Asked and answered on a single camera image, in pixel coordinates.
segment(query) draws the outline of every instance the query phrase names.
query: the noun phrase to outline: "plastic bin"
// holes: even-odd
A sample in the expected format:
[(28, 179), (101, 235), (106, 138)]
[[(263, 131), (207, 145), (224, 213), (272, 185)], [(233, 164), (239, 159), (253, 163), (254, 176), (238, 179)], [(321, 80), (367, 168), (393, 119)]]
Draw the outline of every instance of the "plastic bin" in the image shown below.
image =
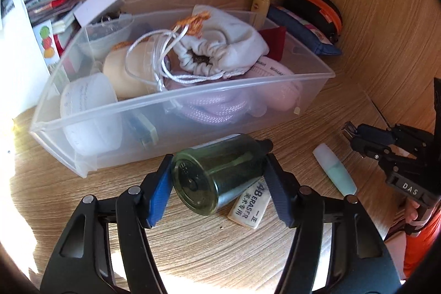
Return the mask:
[[(230, 11), (244, 22), (253, 24), (255, 13)], [(93, 72), (96, 61), (103, 61), (114, 44), (135, 40), (153, 29), (170, 29), (174, 23), (191, 14), (191, 9), (160, 11), (89, 25), (76, 35), (66, 49), (56, 70), (48, 80), (35, 110), (30, 127), (32, 136), (55, 158), (72, 171), (86, 177), (89, 171), (122, 165), (176, 152), (232, 133), (255, 130), (290, 121), (301, 115), (334, 72), (303, 44), (286, 35), (281, 63), (295, 75), (236, 79), (224, 82), (165, 91), (104, 105), (61, 117), (61, 94), (66, 85)], [(262, 29), (277, 25), (266, 19)], [(267, 107), (259, 97), (265, 86), (300, 85), (301, 96), (295, 108), (277, 111)], [(245, 99), (253, 106), (236, 113), (230, 121), (203, 123), (188, 109), (195, 100)], [(99, 122), (109, 118), (122, 124), (122, 141), (117, 149), (94, 155), (81, 155), (66, 138), (66, 128), (80, 122)]]

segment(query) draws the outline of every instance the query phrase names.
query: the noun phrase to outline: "black bottle cap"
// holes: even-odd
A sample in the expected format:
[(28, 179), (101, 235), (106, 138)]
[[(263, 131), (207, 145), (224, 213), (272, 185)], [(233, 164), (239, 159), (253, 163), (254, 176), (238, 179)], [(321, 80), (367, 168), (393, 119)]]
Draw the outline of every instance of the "black bottle cap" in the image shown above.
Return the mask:
[(270, 153), (273, 150), (273, 142), (270, 139), (256, 140), (261, 149), (266, 153)]

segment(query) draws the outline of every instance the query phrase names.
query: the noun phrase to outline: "wooden desk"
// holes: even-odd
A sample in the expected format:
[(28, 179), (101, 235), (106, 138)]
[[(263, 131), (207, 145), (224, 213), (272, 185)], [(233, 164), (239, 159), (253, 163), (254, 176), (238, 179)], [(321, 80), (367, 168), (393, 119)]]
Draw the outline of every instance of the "wooden desk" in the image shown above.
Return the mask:
[[(119, 195), (141, 183), (145, 174), (157, 169), (161, 158), (107, 168), (81, 179), (56, 161), (28, 134), (33, 110), (15, 121), (15, 176), (10, 191), (15, 207), (32, 228), (37, 239), (34, 258), (39, 274), (31, 280), (39, 286), (52, 249), (82, 197), (88, 193), (99, 199)], [(353, 153), (340, 134), (345, 121), (382, 126), (375, 108), (364, 92), (341, 72), (331, 79), (301, 118), (253, 133), (269, 137), (274, 153), (286, 171), (301, 184), (320, 194), (342, 196), (319, 168), (312, 150), (327, 143), (351, 173), (361, 202), (380, 234), (385, 236), (398, 207), (398, 195), (384, 183), (384, 174), (369, 159)], [(147, 236), (165, 286), (173, 294), (182, 289), (217, 292), (261, 290), (272, 293), (287, 258), (294, 230), (277, 218), (270, 202), (259, 228), (246, 229), (226, 218), (229, 207), (210, 217), (198, 216), (185, 207), (173, 191), (158, 226)], [(110, 231), (114, 269), (123, 276), (118, 256), (116, 228)], [(323, 258), (329, 257), (330, 227), (325, 227)], [(318, 282), (326, 280), (326, 261), (320, 264)], [(119, 285), (126, 287), (124, 279)]]

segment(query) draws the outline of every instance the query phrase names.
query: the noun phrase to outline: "mint green bottle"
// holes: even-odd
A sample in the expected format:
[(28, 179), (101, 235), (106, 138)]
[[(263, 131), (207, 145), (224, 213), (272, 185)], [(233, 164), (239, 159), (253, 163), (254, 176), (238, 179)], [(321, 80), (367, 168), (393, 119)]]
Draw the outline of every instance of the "mint green bottle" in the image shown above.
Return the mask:
[(235, 134), (178, 152), (171, 163), (176, 193), (200, 215), (211, 215), (262, 177), (271, 140)]

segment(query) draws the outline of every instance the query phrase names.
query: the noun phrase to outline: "orange clothing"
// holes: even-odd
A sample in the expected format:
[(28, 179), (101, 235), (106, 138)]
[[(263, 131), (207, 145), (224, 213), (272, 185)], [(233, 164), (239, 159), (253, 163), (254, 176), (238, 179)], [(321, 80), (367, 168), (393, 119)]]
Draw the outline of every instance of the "orange clothing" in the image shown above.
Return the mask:
[(441, 211), (432, 218), (431, 222), (417, 237), (406, 236), (406, 251), (404, 254), (404, 275), (409, 278), (412, 272), (423, 260), (432, 244), (437, 239), (441, 229)]

